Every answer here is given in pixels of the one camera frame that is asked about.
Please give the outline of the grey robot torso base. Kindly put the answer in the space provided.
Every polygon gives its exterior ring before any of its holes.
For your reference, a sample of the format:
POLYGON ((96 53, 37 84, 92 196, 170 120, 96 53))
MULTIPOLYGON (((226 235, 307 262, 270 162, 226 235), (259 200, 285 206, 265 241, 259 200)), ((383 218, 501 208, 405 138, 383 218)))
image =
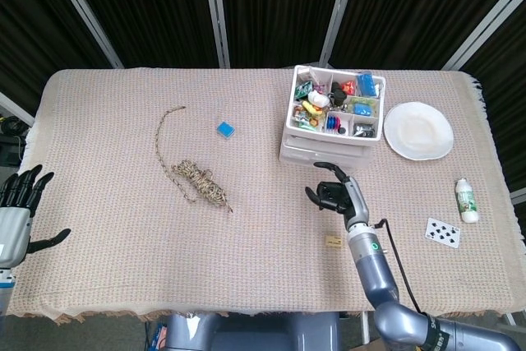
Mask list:
POLYGON ((338 312, 174 314, 162 351, 339 351, 338 312))

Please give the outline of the white paper plate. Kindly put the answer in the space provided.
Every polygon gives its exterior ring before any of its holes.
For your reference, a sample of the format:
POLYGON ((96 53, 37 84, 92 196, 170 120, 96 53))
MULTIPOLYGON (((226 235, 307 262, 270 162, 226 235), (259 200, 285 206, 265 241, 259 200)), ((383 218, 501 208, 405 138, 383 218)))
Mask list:
POLYGON ((453 128, 447 118, 422 102, 395 105, 385 116, 383 131, 390 148, 413 161, 441 159, 454 145, 453 128))

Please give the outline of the clear plastic drawer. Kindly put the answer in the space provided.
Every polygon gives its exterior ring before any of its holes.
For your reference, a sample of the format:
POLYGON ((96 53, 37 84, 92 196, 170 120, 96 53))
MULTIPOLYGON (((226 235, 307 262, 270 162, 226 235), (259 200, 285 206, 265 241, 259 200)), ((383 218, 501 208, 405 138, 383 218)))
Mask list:
POLYGON ((294 164, 313 165, 329 162, 340 168, 360 169, 372 160, 373 149, 364 145, 346 145, 312 140, 285 134, 281 141, 279 159, 294 164))

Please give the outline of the blue plastic packet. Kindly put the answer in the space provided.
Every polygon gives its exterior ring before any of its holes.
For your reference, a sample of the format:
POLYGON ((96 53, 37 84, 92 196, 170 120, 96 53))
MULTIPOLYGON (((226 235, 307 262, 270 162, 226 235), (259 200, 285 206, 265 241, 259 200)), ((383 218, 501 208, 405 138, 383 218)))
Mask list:
POLYGON ((361 96, 369 98, 377 98, 379 95, 379 88, 371 74, 363 73, 357 76, 358 90, 361 96))

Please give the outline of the white bottle green label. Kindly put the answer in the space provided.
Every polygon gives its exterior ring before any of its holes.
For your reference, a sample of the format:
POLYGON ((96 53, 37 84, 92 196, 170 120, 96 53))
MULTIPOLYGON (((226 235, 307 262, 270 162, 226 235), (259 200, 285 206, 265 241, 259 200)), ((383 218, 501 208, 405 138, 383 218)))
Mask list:
POLYGON ((455 196, 459 214, 466 224, 475 224, 479 221, 477 202, 473 188, 467 179, 461 178, 455 184, 455 196))

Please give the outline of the white round object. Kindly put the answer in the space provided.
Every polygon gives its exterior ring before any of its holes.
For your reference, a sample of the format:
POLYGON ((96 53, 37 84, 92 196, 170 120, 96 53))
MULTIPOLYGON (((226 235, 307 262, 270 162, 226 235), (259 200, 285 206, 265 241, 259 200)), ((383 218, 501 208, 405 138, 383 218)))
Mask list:
POLYGON ((319 93, 318 91, 316 90, 312 90, 309 94, 308 94, 308 101, 316 106, 317 108, 325 108, 327 107, 329 104, 330 104, 330 99, 328 96, 326 95, 323 95, 321 93, 319 93))

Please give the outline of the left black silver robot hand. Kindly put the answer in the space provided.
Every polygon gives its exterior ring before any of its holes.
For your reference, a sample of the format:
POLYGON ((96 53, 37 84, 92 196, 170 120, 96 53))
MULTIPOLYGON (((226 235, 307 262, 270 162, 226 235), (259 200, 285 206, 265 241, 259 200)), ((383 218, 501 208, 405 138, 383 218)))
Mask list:
POLYGON ((41 175, 43 166, 14 173, 0 185, 0 271, 11 270, 26 256, 57 246, 71 233, 63 229, 52 238, 33 241, 31 229, 46 185, 54 173, 41 175))

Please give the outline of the yellow sponge block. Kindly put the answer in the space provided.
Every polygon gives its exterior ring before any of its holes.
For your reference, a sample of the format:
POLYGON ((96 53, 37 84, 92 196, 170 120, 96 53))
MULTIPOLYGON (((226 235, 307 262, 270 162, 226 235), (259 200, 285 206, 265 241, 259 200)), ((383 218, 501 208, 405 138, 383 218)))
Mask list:
POLYGON ((318 108, 307 100, 302 101, 303 108, 313 117, 318 118, 323 114, 323 108, 318 108))

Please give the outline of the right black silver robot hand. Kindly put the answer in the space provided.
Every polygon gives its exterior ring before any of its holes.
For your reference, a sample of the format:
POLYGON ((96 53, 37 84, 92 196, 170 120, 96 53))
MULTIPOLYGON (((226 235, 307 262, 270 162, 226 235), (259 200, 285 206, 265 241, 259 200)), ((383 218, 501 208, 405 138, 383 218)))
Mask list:
POLYGON ((315 192, 310 187, 305 187, 309 200, 319 210, 332 210, 342 215, 348 232, 356 224, 368 225, 369 209, 358 182, 336 164, 315 162, 313 165, 331 171, 338 182, 319 182, 315 192))

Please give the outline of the spades playing card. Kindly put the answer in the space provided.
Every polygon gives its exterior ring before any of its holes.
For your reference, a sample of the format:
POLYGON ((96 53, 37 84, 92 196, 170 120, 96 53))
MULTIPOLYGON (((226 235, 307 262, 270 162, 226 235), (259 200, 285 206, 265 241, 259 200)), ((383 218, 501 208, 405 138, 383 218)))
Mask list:
POLYGON ((441 245, 458 249, 461 230, 441 220, 429 218, 427 220, 424 236, 430 241, 438 242, 441 245))

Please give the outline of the black small object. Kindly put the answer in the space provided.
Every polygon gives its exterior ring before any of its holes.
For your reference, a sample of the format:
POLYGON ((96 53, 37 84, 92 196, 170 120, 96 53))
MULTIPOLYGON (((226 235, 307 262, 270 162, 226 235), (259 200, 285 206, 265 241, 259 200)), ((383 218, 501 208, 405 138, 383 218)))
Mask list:
POLYGON ((344 92, 342 86, 338 82, 332 82, 330 97, 334 107, 339 107, 344 104, 344 101, 347 99, 347 94, 344 92))

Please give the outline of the beige woven tablecloth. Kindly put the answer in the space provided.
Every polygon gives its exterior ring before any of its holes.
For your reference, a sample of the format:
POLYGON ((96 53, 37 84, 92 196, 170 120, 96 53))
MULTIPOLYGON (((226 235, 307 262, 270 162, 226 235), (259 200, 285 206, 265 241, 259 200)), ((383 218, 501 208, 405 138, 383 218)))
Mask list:
MULTIPOLYGON (((386 71, 385 105, 421 101, 454 131, 443 159, 410 161, 384 142, 357 169, 371 221, 388 219, 410 291, 432 315, 526 308, 526 246, 476 81, 463 72, 386 71), (465 178, 479 221, 460 217, 465 178), (434 218, 459 248, 425 238, 434 218)), ((16 268, 9 312, 58 322, 92 312, 360 312, 364 296, 341 216, 305 187, 332 172, 279 160, 287 69, 63 70, 53 74, 21 167, 53 172, 32 235, 68 228, 16 268), (235 127, 226 139, 216 128, 235 127), (327 247, 325 236, 343 239, 327 247)))

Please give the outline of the white drawer organizer with items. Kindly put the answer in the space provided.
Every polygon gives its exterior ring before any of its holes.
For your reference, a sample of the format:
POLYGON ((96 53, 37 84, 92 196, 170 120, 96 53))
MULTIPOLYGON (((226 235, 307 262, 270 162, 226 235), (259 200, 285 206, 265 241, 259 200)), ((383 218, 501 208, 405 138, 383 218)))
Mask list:
POLYGON ((346 145, 374 146, 379 142, 383 128, 385 88, 385 78, 369 71, 350 72, 322 67, 297 65, 293 69, 293 82, 289 95, 284 131, 289 135, 305 137, 312 140, 328 141, 346 145), (360 95, 357 76, 363 73, 372 75, 376 86, 379 88, 379 95, 377 98, 363 97, 360 95), (311 116, 302 106, 302 101, 308 101, 308 96, 302 99, 294 98, 295 87, 306 81, 312 82, 312 90, 316 90, 319 93, 328 96, 330 99, 330 104, 323 108, 323 114, 318 118, 311 116), (333 81, 340 84, 345 81, 356 81, 357 83, 357 92, 355 96, 347 95, 344 104, 339 107, 333 106, 330 97, 331 84, 333 81), (355 101, 376 101, 376 116, 364 117, 353 114, 353 103, 355 101), (339 130, 340 133, 325 131, 326 119, 329 116, 340 117, 342 124, 342 127, 339 130), (376 136, 374 138, 353 137, 353 126, 355 123, 360 122, 373 124, 376 129, 376 136))

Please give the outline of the grey metal partition post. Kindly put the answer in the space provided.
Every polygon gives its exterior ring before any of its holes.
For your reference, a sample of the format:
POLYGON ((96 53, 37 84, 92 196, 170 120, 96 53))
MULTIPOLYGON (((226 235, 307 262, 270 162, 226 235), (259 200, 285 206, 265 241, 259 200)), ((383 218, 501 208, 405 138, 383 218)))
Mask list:
POLYGON ((220 68, 231 67, 223 0, 208 0, 215 48, 220 68))
POLYGON ((459 71, 526 0, 498 0, 441 68, 459 71))
POLYGON ((112 68, 123 69, 124 64, 114 49, 109 37, 103 26, 100 24, 97 16, 94 14, 87 0, 69 0, 75 8, 77 14, 83 21, 87 30, 91 33, 93 39, 99 46, 103 55, 108 60, 112 68))
POLYGON ((327 67, 329 60, 335 46, 335 41, 339 33, 344 13, 346 11, 348 0, 335 0, 331 12, 330 21, 325 34, 325 40, 322 46, 320 59, 318 65, 320 67, 327 67))

